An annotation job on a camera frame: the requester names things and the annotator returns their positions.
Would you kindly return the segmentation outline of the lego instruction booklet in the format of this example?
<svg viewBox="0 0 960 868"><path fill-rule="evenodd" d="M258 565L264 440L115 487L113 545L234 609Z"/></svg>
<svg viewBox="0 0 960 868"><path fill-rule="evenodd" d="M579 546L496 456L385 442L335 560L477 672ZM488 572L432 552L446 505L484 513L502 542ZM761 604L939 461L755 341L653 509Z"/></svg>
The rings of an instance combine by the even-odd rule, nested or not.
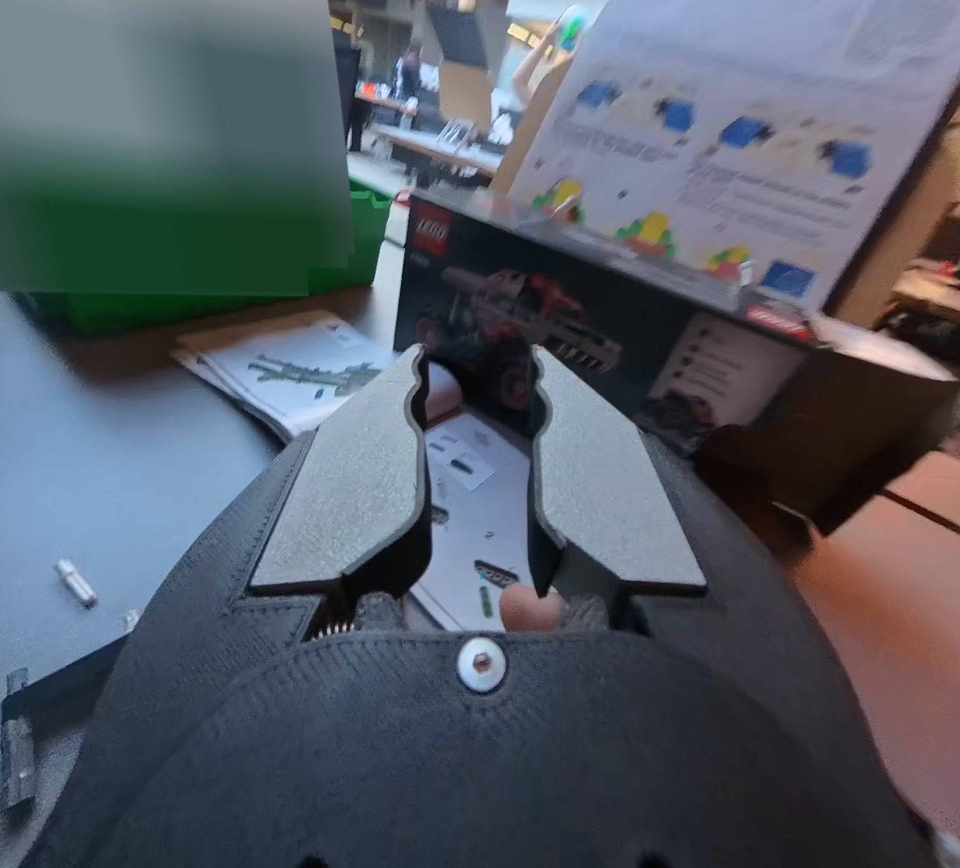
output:
<svg viewBox="0 0 960 868"><path fill-rule="evenodd" d="M316 430L396 357L327 310L181 335L170 355L284 443ZM459 382L437 363L426 417L433 547L412 598L444 630L500 633L504 591L532 583L529 444L467 406Z"/></svg>

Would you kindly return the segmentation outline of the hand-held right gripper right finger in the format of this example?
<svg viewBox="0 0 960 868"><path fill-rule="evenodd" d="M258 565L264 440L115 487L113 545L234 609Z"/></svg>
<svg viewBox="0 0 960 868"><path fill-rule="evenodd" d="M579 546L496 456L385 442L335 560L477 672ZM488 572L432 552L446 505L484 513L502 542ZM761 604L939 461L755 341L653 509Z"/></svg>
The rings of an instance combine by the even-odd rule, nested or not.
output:
<svg viewBox="0 0 960 868"><path fill-rule="evenodd" d="M705 598L707 577L641 431L544 346L530 361L533 586L501 596L506 631L587 617L619 627L633 598Z"/></svg>

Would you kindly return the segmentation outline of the tan lego pin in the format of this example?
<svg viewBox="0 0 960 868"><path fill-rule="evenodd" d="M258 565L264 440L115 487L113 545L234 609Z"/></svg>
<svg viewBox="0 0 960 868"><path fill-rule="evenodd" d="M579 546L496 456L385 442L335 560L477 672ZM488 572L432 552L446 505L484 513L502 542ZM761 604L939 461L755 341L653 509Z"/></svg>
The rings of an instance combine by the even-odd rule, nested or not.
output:
<svg viewBox="0 0 960 868"><path fill-rule="evenodd" d="M99 596L90 585L88 579L80 573L77 566L69 559L60 559L54 564L54 571L66 587L68 592L84 609L96 607Z"/></svg>

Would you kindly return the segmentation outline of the green plastic bin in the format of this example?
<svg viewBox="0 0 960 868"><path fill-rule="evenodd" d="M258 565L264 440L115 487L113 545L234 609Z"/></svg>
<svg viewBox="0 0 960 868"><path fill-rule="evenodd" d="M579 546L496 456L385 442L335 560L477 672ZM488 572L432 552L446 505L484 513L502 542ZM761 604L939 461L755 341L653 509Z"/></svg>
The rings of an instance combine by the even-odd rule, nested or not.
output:
<svg viewBox="0 0 960 868"><path fill-rule="evenodd" d="M341 268L310 269L308 296L370 286L395 195L349 180L354 251ZM21 310L49 332L100 337L290 302L279 295L135 295L13 293Z"/></svg>

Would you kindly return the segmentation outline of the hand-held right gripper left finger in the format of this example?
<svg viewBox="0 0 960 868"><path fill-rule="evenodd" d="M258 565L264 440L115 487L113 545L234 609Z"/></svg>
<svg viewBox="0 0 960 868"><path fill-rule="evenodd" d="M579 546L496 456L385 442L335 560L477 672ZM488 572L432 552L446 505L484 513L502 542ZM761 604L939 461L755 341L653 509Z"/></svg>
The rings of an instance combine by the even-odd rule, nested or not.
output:
<svg viewBox="0 0 960 868"><path fill-rule="evenodd" d="M407 348L316 429L248 591L403 597L431 558L428 359Z"/></svg>

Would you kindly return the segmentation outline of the black lego frame assembly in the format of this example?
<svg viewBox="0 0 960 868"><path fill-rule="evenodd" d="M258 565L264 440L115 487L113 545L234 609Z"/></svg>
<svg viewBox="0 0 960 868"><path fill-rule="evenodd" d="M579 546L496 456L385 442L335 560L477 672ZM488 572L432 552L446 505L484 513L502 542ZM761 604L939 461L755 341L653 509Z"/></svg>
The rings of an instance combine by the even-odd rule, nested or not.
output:
<svg viewBox="0 0 960 868"><path fill-rule="evenodd" d="M93 712L129 634L138 626L142 615L142 608L126 611L118 638L37 681L31 680L26 666L6 675L2 699L3 816L27 816L40 797L38 724L57 714L87 718Z"/></svg>

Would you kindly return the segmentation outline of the black lego set box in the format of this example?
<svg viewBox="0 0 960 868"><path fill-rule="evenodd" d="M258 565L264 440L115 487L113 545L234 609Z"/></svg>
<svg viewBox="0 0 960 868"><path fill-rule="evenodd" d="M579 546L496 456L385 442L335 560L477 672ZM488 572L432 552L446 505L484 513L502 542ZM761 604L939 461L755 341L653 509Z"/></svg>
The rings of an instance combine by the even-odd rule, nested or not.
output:
<svg viewBox="0 0 960 868"><path fill-rule="evenodd" d="M917 348L495 195L417 190L393 346L527 429L545 348L728 504L831 534L948 434L958 377Z"/></svg>

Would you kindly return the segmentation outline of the background work table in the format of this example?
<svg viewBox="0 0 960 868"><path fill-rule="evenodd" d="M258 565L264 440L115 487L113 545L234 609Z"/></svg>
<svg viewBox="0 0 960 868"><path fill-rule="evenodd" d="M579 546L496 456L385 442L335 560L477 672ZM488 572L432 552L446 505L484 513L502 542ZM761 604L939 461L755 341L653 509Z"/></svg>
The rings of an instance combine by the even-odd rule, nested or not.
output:
<svg viewBox="0 0 960 868"><path fill-rule="evenodd" d="M408 154L416 154L453 169L474 171L490 179L498 173L499 167L505 160L503 155L483 147L456 146L441 140L437 134L433 133L379 124L371 125L369 131L376 140L388 142L394 149L402 149Z"/></svg>

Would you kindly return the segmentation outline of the printed instruction poster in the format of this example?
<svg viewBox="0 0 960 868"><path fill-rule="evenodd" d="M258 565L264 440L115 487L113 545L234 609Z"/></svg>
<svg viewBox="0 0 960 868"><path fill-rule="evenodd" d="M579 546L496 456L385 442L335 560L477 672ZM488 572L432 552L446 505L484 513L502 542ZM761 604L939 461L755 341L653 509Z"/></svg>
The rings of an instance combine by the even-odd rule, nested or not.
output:
<svg viewBox="0 0 960 868"><path fill-rule="evenodd" d="M948 118L959 0L608 0L510 187L821 310Z"/></svg>

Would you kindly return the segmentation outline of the tan cardboard panel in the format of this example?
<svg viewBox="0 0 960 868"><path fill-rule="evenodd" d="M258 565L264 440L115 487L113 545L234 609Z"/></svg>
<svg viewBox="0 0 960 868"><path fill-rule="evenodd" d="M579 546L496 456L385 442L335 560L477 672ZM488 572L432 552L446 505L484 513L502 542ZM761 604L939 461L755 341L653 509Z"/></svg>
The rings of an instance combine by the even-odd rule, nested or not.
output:
<svg viewBox="0 0 960 868"><path fill-rule="evenodd" d="M447 122L467 122L486 133L492 123L493 90L483 67L448 59L438 67L438 112Z"/></svg>

